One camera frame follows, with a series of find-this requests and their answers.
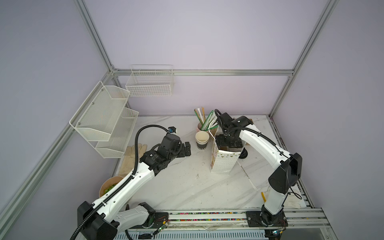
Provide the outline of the stack of black lids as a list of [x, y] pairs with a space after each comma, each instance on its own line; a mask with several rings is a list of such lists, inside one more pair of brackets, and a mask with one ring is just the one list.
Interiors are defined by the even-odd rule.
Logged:
[[245, 158], [247, 158], [247, 156], [248, 156], [248, 151], [247, 151], [247, 149], [243, 149], [242, 150], [242, 152], [241, 152], [241, 154], [239, 155], [239, 159], [245, 159]]

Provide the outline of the stack of paper cups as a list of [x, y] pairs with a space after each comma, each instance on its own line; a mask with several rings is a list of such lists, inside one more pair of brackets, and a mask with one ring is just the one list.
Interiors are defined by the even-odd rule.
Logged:
[[195, 135], [195, 140], [196, 140], [198, 149], [204, 150], [208, 145], [208, 141], [210, 140], [210, 135], [207, 132], [199, 131]]

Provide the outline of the white paper takeout bag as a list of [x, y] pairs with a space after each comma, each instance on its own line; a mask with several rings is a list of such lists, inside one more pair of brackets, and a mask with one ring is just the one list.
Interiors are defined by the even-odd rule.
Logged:
[[239, 159], [243, 149], [244, 145], [242, 144], [240, 148], [228, 148], [218, 147], [216, 140], [218, 139], [218, 135], [213, 134], [211, 132], [211, 128], [213, 125], [213, 122], [209, 125], [209, 134], [211, 135], [213, 139], [213, 146], [212, 146], [212, 155], [211, 155], [211, 173], [213, 174], [225, 174], [228, 175], [230, 171], [233, 169], [235, 163]]

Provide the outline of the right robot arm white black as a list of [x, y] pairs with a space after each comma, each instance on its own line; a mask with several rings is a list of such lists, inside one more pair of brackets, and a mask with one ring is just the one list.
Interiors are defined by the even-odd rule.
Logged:
[[227, 113], [214, 110], [217, 123], [222, 133], [215, 137], [219, 150], [240, 150], [240, 155], [247, 155], [244, 149], [249, 144], [272, 166], [274, 172], [269, 176], [271, 187], [266, 202], [262, 205], [258, 222], [266, 227], [273, 226], [283, 218], [284, 203], [289, 190], [301, 177], [302, 157], [291, 154], [279, 147], [270, 138], [262, 134], [253, 122], [245, 116], [237, 119]]

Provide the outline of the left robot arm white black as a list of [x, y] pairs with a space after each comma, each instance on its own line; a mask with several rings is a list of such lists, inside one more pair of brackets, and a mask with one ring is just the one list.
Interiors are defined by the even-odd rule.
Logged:
[[135, 226], [151, 226], [155, 210], [140, 203], [129, 210], [123, 208], [131, 197], [175, 158], [190, 156], [190, 143], [183, 143], [167, 133], [154, 149], [145, 152], [132, 173], [124, 177], [110, 191], [93, 203], [83, 202], [78, 207], [78, 227], [72, 240], [113, 240], [120, 232]]

